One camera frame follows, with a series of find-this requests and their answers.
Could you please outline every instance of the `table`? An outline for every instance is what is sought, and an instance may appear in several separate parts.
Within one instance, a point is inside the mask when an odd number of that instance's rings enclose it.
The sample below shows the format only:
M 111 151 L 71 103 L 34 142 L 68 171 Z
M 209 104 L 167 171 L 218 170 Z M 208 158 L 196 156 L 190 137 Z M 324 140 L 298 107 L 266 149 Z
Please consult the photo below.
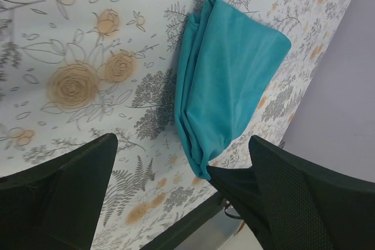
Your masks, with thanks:
M 139 249 L 215 192 L 173 120 L 183 27 L 203 1 L 0 0 L 0 176 L 118 136 L 92 249 Z M 248 167 L 250 136 L 280 142 L 350 0 L 225 1 L 292 42 L 244 134 L 211 163 Z

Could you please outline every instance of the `floral pattern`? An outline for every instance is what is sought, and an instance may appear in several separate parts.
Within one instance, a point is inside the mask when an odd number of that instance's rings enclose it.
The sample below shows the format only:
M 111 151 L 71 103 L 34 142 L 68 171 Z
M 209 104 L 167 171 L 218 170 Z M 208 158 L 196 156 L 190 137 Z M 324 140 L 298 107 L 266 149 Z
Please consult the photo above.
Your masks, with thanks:
M 224 0 L 292 49 L 245 132 L 212 161 L 248 167 L 257 134 L 278 144 L 351 0 Z M 118 138 L 93 250 L 138 250 L 211 196 L 176 128 L 176 68 L 204 0 L 0 0 L 0 174 Z

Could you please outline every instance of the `gray wall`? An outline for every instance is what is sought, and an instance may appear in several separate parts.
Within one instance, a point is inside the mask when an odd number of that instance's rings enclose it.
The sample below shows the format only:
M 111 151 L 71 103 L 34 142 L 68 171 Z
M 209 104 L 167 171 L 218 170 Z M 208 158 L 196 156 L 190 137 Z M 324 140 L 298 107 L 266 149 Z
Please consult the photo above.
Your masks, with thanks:
M 352 0 L 284 140 L 285 149 L 375 182 L 375 0 Z

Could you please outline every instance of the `folded cloth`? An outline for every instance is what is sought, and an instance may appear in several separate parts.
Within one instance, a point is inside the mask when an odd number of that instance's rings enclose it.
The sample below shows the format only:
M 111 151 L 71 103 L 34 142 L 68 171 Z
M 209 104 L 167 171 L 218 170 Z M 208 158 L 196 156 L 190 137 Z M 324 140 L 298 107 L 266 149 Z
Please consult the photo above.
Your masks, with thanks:
M 208 161 L 246 129 L 291 48 L 281 32 L 221 0 L 190 14 L 180 51 L 175 119 L 195 175 L 210 180 Z

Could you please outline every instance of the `tablecloth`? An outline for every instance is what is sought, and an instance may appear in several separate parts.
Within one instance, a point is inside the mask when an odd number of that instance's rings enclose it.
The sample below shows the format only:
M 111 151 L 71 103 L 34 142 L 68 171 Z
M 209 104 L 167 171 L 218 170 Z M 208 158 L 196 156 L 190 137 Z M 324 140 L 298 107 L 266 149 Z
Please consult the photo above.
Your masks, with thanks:
M 139 249 L 215 192 L 173 119 L 183 27 L 203 1 L 0 0 L 0 176 L 118 136 L 92 249 Z M 350 0 L 224 1 L 292 42 L 244 134 L 211 163 L 247 167 L 252 134 L 281 140 Z

